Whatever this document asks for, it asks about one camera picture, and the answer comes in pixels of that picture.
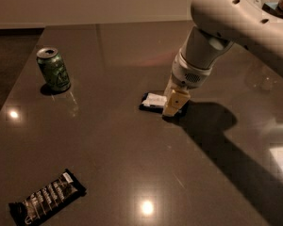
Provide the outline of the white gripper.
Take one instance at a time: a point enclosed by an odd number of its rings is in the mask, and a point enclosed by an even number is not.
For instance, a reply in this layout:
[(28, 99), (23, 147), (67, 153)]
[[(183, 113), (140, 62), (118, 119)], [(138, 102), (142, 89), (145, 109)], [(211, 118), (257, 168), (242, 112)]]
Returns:
[(185, 90), (179, 90), (186, 87), (195, 89), (201, 87), (210, 76), (211, 68), (199, 69), (189, 64), (178, 52), (172, 64), (171, 76), (164, 90), (164, 96), (167, 98), (163, 107), (162, 115), (173, 117), (191, 98)]

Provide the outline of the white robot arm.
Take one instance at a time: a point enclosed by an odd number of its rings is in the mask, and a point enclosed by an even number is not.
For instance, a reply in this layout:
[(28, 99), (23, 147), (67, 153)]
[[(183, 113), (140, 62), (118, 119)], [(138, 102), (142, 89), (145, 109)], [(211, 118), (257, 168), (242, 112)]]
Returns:
[(232, 44), (247, 49), (283, 77), (283, 19), (261, 0), (192, 0), (193, 27), (179, 49), (164, 91), (162, 115), (174, 116), (203, 85), (216, 59)]

